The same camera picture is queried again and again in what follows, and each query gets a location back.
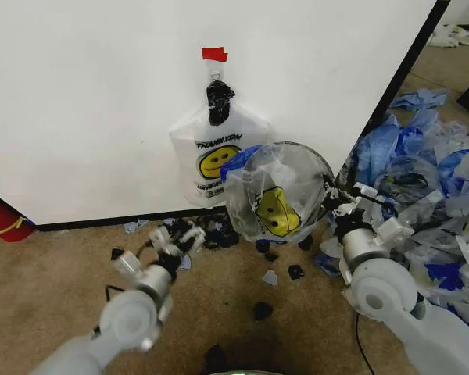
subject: black debris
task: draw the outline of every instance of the black debris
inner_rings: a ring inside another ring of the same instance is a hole
[[[229,248],[237,245],[240,241],[240,236],[235,232],[229,215],[226,213],[199,216],[195,224],[205,231],[205,244],[203,246],[210,250]]]
[[[298,264],[294,264],[288,268],[288,274],[292,280],[298,280],[304,277],[304,270]]]
[[[205,370],[207,374],[223,373],[229,370],[226,353],[218,344],[205,354]]]
[[[269,318],[273,313],[273,306],[267,304],[266,302],[257,302],[253,306],[253,317],[255,320],[265,320]]]
[[[267,242],[267,241],[257,241],[256,242],[256,249],[261,254],[266,254],[267,252],[269,252],[270,247],[271,247],[270,242]]]
[[[112,248],[111,249],[111,260],[117,260],[124,254],[124,250],[122,248]]]
[[[273,252],[267,252],[264,254],[264,258],[270,262],[274,262],[276,259],[278,259],[278,254],[274,254]]]
[[[313,236],[309,235],[306,238],[304,238],[302,241],[299,242],[299,247],[301,250],[307,252],[311,249],[311,246],[313,245]]]

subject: red tape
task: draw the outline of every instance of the red tape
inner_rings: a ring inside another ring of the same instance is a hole
[[[215,60],[221,63],[227,61],[227,53],[224,53],[224,47],[202,48],[202,56],[204,60]]]

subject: red object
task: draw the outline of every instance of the red object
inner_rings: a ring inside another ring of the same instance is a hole
[[[227,61],[227,53],[224,53],[224,47],[202,48],[202,56],[204,60],[215,60],[221,63]]]
[[[34,228],[15,209],[0,200],[0,237],[7,242],[21,241]]]

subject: black cable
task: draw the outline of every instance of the black cable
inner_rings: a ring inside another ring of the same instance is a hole
[[[356,337],[356,343],[358,344],[358,348],[360,348],[360,352],[361,352],[361,356],[363,357],[363,360],[367,364],[368,369],[370,370],[370,373],[372,375],[375,375],[375,371],[372,368],[372,366],[370,365],[370,362],[368,362],[368,358],[365,355],[365,351],[363,350],[363,346],[361,346],[360,336],[358,335],[358,323],[359,323],[359,321],[360,321],[360,314],[357,312],[356,317],[355,317],[355,322],[354,322],[354,336]]]
[[[135,253],[135,257],[137,259],[141,258],[141,255],[146,248],[152,248],[153,247],[153,241],[147,240],[139,249],[138,252]]]
[[[114,285],[106,285],[104,288],[104,292],[106,293],[106,301],[109,302],[111,300],[111,296],[109,295],[109,290],[113,291],[125,291],[125,289],[122,289],[121,287],[115,287]]]

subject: black wall edge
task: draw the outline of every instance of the black wall edge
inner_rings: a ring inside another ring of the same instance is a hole
[[[424,25],[422,25],[419,34],[415,38],[414,42],[410,46],[410,49],[405,55],[405,58],[399,65],[398,70],[396,71],[394,77],[391,79],[388,87],[385,89],[384,94],[381,97],[381,100],[375,107],[372,116],[368,120],[368,124],[363,129],[362,135],[370,133],[373,129],[378,127],[381,122],[384,114],[387,112],[389,105],[392,100],[396,97],[396,94],[403,84],[406,76],[414,66],[414,63],[417,61],[418,56],[422,52],[422,49],[426,45],[429,37],[434,31],[436,25],[440,21],[443,13],[448,7],[449,0],[438,0],[435,3],[435,6],[432,8],[431,12],[428,15]]]
[[[167,219],[169,217],[179,218],[179,217],[205,216],[205,215],[213,215],[216,213],[227,213],[226,207],[219,206],[219,207],[213,207],[211,209],[186,209],[183,211],[169,211],[169,212],[147,213],[144,215],[110,217],[108,219],[71,221],[68,223],[42,224],[42,225],[37,225],[36,228],[42,232],[49,232],[52,230],[83,229],[83,228],[89,228],[89,227],[104,227],[107,225],[125,224],[131,221],[136,221],[137,219],[155,221],[155,220]]]

